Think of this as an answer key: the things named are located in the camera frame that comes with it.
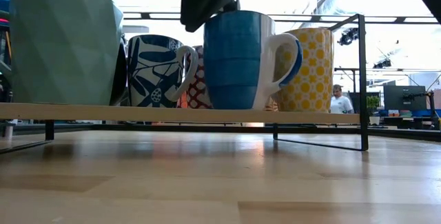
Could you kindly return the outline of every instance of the polka dot pattern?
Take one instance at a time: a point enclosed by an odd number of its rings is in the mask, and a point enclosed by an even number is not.
[[[334,43],[332,32],[322,28],[302,28],[288,33],[296,36],[303,49],[299,73],[273,95],[279,111],[328,112],[332,96]],[[294,59],[283,45],[276,52],[275,80],[284,75]]]

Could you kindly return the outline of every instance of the computer monitor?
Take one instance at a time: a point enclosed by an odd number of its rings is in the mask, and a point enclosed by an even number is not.
[[[413,100],[406,99],[406,95],[426,92],[425,86],[392,86],[385,85],[384,108],[386,110],[427,110],[425,96],[415,97]]]
[[[368,97],[368,96],[376,96],[376,97],[380,98],[380,93],[379,92],[366,92],[366,97]],[[352,102],[353,111],[356,114],[359,114],[360,113],[360,93],[359,92],[350,92],[349,98],[351,99],[351,102]]]

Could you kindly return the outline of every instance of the person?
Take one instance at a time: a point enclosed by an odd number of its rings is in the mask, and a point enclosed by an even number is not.
[[[332,114],[353,114],[353,107],[351,100],[342,95],[342,87],[334,85],[334,96],[331,98],[331,113]]]

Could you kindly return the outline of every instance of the mug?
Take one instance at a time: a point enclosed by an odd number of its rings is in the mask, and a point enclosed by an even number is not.
[[[187,95],[187,106],[194,109],[211,109],[212,103],[209,101],[207,88],[205,85],[205,70],[203,59],[203,47],[197,45],[193,47],[199,56],[198,69],[194,75],[193,81],[190,83]],[[191,56],[187,56],[186,63],[190,63]]]
[[[183,57],[192,59],[183,78]],[[198,68],[198,54],[176,39],[145,34],[129,40],[128,80],[131,106],[176,108]]]
[[[269,96],[287,85],[302,64],[302,48],[292,34],[274,35],[274,21],[252,11],[225,12],[205,24],[204,66],[215,109],[263,110]],[[289,44],[289,70],[274,79],[276,50]]]
[[[12,67],[0,61],[0,71],[14,102],[109,105],[121,97],[111,96],[123,20],[112,0],[11,0],[10,9],[0,18],[10,21]]]
[[[302,28],[291,30],[303,48],[303,64],[300,72],[288,86],[275,94],[279,111],[328,113],[332,97],[334,73],[334,40],[331,30],[324,28]],[[292,59],[286,56],[283,45],[276,53],[275,78],[289,70]]]

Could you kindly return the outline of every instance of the mug handle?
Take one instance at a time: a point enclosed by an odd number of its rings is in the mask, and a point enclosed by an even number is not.
[[[0,18],[5,20],[10,20],[10,15],[6,11],[0,10]],[[3,61],[0,61],[0,72],[5,75],[6,80],[8,80],[9,83],[12,83],[12,70],[11,68],[6,65]]]
[[[179,65],[182,68],[184,67],[182,64],[183,60],[181,58],[183,58],[188,52],[190,53],[190,57],[191,57],[188,72],[186,72],[184,81],[181,83],[181,86],[179,86],[179,88],[173,94],[170,101],[177,101],[178,99],[180,99],[184,91],[186,91],[190,86],[190,83],[193,81],[194,75],[198,70],[198,60],[199,60],[198,53],[195,51],[194,48],[189,47],[188,45],[183,45],[180,48],[178,48],[178,50],[176,51],[176,58],[179,61]]]
[[[270,49],[272,57],[272,60],[274,63],[276,62],[276,51],[277,48],[279,48],[281,45],[288,43],[291,45],[292,49],[290,49],[290,52],[296,56],[294,62],[291,64],[290,69],[288,72],[283,75],[282,78],[279,80],[272,82],[269,84],[269,92],[270,94],[276,93],[283,87],[285,87],[298,73],[300,70],[300,67],[302,66],[303,61],[303,51],[302,46],[300,45],[299,40],[292,34],[277,34],[270,36],[268,40],[265,42],[265,49]]]

